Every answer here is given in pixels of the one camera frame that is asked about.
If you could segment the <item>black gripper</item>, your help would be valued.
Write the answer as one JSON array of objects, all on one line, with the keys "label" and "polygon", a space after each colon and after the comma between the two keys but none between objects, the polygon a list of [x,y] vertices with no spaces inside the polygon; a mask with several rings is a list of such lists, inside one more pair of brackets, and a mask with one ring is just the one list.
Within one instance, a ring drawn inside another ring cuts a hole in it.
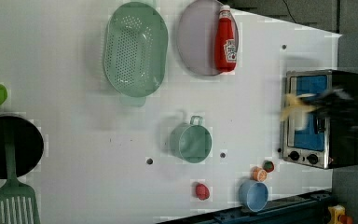
[{"label": "black gripper", "polygon": [[347,129],[358,130],[358,95],[351,95],[343,88],[334,88],[305,97],[302,102],[314,106],[314,114],[318,118],[328,118]]}]

